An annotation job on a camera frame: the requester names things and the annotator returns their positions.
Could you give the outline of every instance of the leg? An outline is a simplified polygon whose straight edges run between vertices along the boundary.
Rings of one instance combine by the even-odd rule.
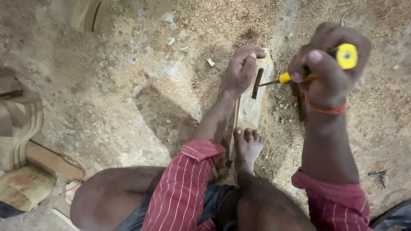
[[[315,230],[301,209],[271,183],[254,176],[254,161],[265,139],[257,130],[234,129],[235,169],[241,198],[240,230]]]
[[[70,209],[75,226],[84,231],[112,231],[153,192],[165,168],[131,167],[98,172],[77,190]]]

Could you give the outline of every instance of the foot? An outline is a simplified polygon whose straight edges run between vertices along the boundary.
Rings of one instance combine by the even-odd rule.
[[[234,150],[236,158],[234,168],[236,172],[248,172],[254,175],[254,162],[266,142],[265,137],[260,135],[257,129],[247,128],[243,130],[236,127],[233,131]]]

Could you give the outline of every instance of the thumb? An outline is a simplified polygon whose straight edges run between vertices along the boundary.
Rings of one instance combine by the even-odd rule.
[[[319,50],[310,51],[306,62],[314,74],[328,83],[341,82],[346,78],[344,71],[339,67],[337,61],[325,52]]]
[[[251,53],[250,55],[248,55],[241,72],[244,72],[247,75],[251,75],[254,72],[256,61],[257,55],[255,53]]]

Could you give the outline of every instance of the mortise slot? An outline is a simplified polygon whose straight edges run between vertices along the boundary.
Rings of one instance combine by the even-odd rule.
[[[91,26],[91,31],[92,32],[94,32],[94,30],[96,29],[96,18],[97,18],[97,13],[99,12],[99,8],[100,8],[101,4],[102,4],[102,2],[99,3],[99,5],[96,8],[96,12],[94,13],[93,25]]]
[[[252,99],[257,98],[258,86],[260,85],[261,77],[263,76],[264,69],[260,68],[257,73],[256,82],[254,83],[253,94],[251,95]]]

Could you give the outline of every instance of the concrete floor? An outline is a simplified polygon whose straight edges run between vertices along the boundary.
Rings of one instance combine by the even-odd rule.
[[[43,127],[33,139],[78,160],[86,178],[109,167],[166,166],[222,89],[236,47],[269,48],[274,78],[318,24],[344,18],[374,44],[347,110],[371,214],[411,197],[410,1],[112,0],[98,35],[58,23],[50,3],[0,3],[0,67],[16,73],[27,95],[43,100]],[[176,38],[174,47],[167,45],[169,37]],[[186,53],[184,46],[190,48]],[[207,58],[216,65],[209,67]],[[300,165],[303,128],[295,108],[276,109],[278,95],[283,104],[296,102],[289,87],[268,88],[260,117],[268,143],[256,171],[306,210],[304,192],[290,179]],[[387,189],[367,176],[382,170]],[[64,184],[60,178],[39,208],[0,222],[1,229],[71,230],[51,213],[58,208],[68,214],[57,197]]]

